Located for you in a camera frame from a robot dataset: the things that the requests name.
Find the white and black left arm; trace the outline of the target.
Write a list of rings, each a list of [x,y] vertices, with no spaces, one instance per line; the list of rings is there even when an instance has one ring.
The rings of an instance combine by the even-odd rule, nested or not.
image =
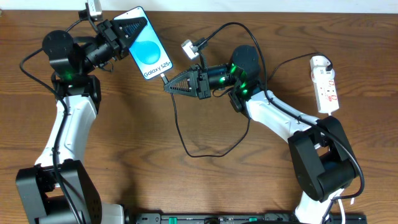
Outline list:
[[[32,167],[16,176],[29,223],[132,223],[120,204],[102,202],[84,168],[91,126],[101,102],[99,79],[93,70],[121,60],[148,25],[143,17],[94,24],[94,37],[73,37],[54,30],[41,51],[53,74],[48,89],[56,99],[57,115],[47,145]]]

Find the blue Samsung Galaxy smartphone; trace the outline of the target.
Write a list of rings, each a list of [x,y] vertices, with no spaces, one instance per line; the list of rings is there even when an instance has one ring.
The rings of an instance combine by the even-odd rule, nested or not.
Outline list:
[[[173,67],[173,63],[142,7],[137,6],[124,14],[116,16],[114,20],[138,17],[144,17],[147,20],[147,24],[137,36],[129,51],[144,79],[150,80],[170,70]]]

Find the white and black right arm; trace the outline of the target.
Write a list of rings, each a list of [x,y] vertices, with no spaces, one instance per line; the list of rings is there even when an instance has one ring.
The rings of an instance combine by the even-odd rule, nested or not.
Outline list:
[[[255,47],[237,47],[228,63],[209,67],[195,47],[187,54],[200,57],[199,65],[168,80],[171,95],[205,99],[213,90],[225,89],[234,110],[257,121],[289,145],[296,179],[303,194],[294,215],[300,223],[328,223],[331,208],[346,198],[344,189],[355,178],[364,179],[341,123],[333,116],[319,119],[302,113],[262,87]]]

